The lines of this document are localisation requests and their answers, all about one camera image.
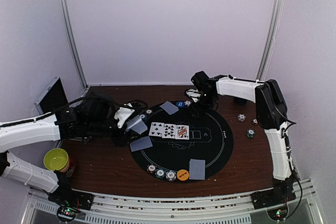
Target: brown wooden surface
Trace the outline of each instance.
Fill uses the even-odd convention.
[[[105,92],[123,103],[133,99],[150,106],[169,101],[186,100],[186,86],[92,87],[90,91]],[[92,139],[86,145],[64,141],[64,148],[77,158],[78,165],[71,178],[74,189],[95,193],[137,197],[197,197],[227,195],[260,190],[272,186],[272,161],[266,135],[259,126],[252,126],[255,105],[233,103],[231,97],[220,97],[218,112],[229,123],[234,135],[234,151],[224,168],[210,179],[194,183],[169,183],[143,171],[134,161],[128,147],[114,147],[108,138]],[[237,115],[247,116],[239,122]],[[256,131],[248,139],[246,131]]]

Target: blue poker chip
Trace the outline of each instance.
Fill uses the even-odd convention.
[[[184,102],[177,102],[176,106],[178,106],[179,108],[183,108],[185,106]]]

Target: robotic arm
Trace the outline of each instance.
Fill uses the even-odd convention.
[[[197,90],[187,90],[186,95],[194,101],[190,105],[193,116],[212,109],[218,95],[232,95],[256,104],[257,120],[265,130],[270,145],[274,188],[253,193],[254,207],[264,208],[283,203],[285,199],[295,199],[293,183],[296,173],[287,135],[288,122],[293,122],[287,119],[287,106],[278,83],[275,80],[249,81],[232,76],[209,78],[203,71],[196,73],[192,82]],[[0,176],[41,188],[48,193],[49,200],[59,205],[75,209],[79,205],[79,208],[89,210],[92,194],[73,191],[62,173],[41,169],[8,152],[26,144],[87,136],[109,136],[113,137],[115,145],[126,145],[132,133],[127,132],[125,122],[148,107],[137,100],[117,104],[104,94],[93,94],[72,103],[79,100],[84,102],[74,108],[65,106],[35,118],[0,123]]]
[[[31,143],[87,136],[109,136],[115,145],[126,145],[134,133],[126,131],[125,122],[148,107],[141,101],[117,104],[109,96],[98,93],[74,102],[79,100],[84,101],[74,108],[65,106],[38,117],[0,123],[0,176],[40,188],[59,205],[76,209],[79,204],[81,209],[88,210],[93,195],[73,191],[62,173],[34,166],[8,151]]]
[[[209,78],[201,71],[192,77],[192,82],[197,90],[187,90],[186,95],[194,101],[191,104],[194,116],[213,108],[218,95],[231,95],[240,101],[249,100],[256,104],[257,120],[270,146],[274,188],[252,195],[255,208],[283,203],[284,199],[295,199],[292,185],[296,175],[287,135],[290,126],[287,122],[291,121],[287,119],[287,106],[277,81],[249,81],[232,76]]]

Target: white backdrop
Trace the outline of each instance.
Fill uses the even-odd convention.
[[[274,0],[68,0],[88,84],[254,79]]]
[[[296,121],[289,130],[299,172],[312,178],[327,223],[336,205],[336,3],[285,0],[266,79],[278,80]]]
[[[34,101],[60,76],[69,101],[83,89],[71,56],[59,0],[0,0],[0,122],[37,116]],[[43,167],[55,142],[11,149]],[[0,223],[19,223],[29,186],[0,177]]]

